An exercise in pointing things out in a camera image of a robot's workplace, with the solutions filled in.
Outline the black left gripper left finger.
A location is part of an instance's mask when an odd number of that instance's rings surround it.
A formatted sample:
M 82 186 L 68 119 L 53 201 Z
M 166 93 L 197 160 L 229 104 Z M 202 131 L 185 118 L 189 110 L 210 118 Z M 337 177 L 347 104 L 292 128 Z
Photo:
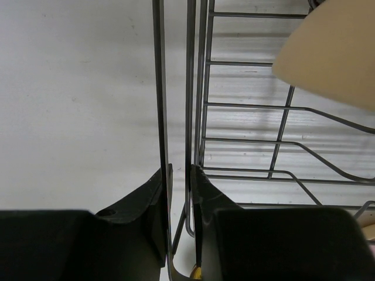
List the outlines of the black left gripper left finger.
M 1 211 L 2 280 L 159 280 L 172 264 L 173 168 L 96 214 Z

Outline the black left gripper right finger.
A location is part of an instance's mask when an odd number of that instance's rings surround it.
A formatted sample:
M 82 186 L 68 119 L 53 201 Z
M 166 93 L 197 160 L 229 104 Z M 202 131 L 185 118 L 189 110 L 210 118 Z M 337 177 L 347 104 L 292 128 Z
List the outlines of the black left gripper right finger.
M 374 256 L 341 208 L 240 207 L 191 167 L 203 280 L 373 280 Z

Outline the brown yellow patterned plate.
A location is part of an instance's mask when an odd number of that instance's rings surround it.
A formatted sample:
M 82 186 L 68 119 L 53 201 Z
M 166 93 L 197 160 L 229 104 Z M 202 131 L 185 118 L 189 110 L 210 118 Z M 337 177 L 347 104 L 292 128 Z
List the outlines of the brown yellow patterned plate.
M 193 267 L 189 277 L 193 280 L 201 280 L 202 279 L 202 269 L 201 269 L 201 267 L 195 265 Z

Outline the black wire dish rack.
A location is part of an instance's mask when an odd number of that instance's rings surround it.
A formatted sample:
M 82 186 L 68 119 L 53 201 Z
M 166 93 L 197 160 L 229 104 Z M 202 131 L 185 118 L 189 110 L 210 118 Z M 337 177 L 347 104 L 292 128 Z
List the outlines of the black wire dish rack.
M 277 79 L 272 64 L 319 1 L 166 1 L 174 265 L 196 265 L 191 168 L 246 209 L 374 216 L 374 114 Z

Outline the yellow plate front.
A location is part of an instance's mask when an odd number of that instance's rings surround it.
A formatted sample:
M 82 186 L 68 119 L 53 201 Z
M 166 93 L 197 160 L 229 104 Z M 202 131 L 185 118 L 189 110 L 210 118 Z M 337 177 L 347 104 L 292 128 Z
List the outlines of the yellow plate front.
M 366 239 L 369 241 L 374 241 L 374 216 L 370 216 L 366 220 L 360 221 L 359 224 Z

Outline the pink plate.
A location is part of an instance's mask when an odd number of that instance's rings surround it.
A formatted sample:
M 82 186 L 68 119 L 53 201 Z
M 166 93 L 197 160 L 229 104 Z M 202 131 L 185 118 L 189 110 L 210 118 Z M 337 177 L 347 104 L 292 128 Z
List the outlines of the pink plate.
M 373 256 L 375 256 L 375 245 L 369 245 L 369 248 L 370 248 Z

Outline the cream plate rear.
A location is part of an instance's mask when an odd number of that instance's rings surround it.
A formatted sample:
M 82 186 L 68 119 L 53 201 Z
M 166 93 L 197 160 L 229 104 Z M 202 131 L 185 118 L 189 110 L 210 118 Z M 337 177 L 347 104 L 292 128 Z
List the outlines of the cream plate rear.
M 273 74 L 303 90 L 374 111 L 374 1 L 324 1 L 292 32 Z

